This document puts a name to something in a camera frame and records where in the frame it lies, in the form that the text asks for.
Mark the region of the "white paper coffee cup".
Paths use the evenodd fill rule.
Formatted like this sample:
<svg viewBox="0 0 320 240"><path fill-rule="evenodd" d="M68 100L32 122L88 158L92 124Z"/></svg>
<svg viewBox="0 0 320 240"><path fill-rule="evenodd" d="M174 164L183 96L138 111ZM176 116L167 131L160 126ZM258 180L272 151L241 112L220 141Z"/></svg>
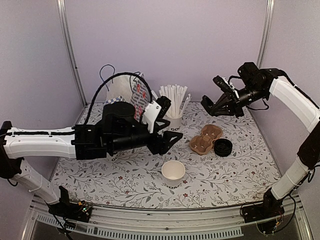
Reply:
<svg viewBox="0 0 320 240"><path fill-rule="evenodd" d="M186 174L186 168L184 164L178 160L169 160L162 165L161 174L164 184L174 189L182 183Z"/></svg>

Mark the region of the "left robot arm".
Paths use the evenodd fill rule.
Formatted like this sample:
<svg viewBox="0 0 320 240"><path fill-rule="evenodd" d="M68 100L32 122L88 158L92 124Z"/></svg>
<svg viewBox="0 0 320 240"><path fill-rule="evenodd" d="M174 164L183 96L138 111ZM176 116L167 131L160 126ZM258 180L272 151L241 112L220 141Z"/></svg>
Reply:
<svg viewBox="0 0 320 240"><path fill-rule="evenodd" d="M135 107L124 101L103 107L101 120L56 130L27 130L5 121L0 129L0 176L23 184L41 197L49 210L63 217L87 214L83 202L71 203L64 187L55 188L36 172L26 157L62 157L76 160L102 159L117 152L147 147L153 155L164 155L183 134L167 131L166 98L147 105L140 120Z"/></svg>

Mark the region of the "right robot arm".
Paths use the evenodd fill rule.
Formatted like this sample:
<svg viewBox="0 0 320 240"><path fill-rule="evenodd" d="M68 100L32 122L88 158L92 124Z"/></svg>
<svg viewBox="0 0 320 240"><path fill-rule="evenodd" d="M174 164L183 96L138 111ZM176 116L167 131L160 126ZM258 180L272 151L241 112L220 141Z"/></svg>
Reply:
<svg viewBox="0 0 320 240"><path fill-rule="evenodd" d="M274 97L294 114L308 132L292 165L263 195L258 213L262 218L269 218L278 210L281 201L300 186L320 161L320 107L281 69L258 68L253 62L245 62L238 68L237 74L237 79L244 84L242 89L235 88L230 80L219 75L212 79L222 95L216 102L206 95L202 97L200 103L210 116L239 118L244 115L244 107Z"/></svg>

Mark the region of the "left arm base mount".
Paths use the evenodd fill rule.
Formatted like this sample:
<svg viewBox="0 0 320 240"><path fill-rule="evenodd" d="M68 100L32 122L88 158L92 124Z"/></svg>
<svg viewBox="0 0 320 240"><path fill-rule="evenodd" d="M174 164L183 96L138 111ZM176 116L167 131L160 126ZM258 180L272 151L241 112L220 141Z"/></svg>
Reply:
<svg viewBox="0 0 320 240"><path fill-rule="evenodd" d="M85 200L72 203L68 190L63 186L59 186L59 190L58 203L48 205L49 213L65 219L88 223L92 214L92 205Z"/></svg>

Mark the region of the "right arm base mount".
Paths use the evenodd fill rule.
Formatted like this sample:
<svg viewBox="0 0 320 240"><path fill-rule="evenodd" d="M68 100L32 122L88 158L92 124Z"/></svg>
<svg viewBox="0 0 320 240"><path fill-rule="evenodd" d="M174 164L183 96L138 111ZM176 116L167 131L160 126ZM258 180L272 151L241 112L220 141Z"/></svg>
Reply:
<svg viewBox="0 0 320 240"><path fill-rule="evenodd" d="M275 209L264 208L263 204L249 204L240 207L239 213L245 223L256 222L256 227L263 235L274 234L283 222L285 210L282 205Z"/></svg>

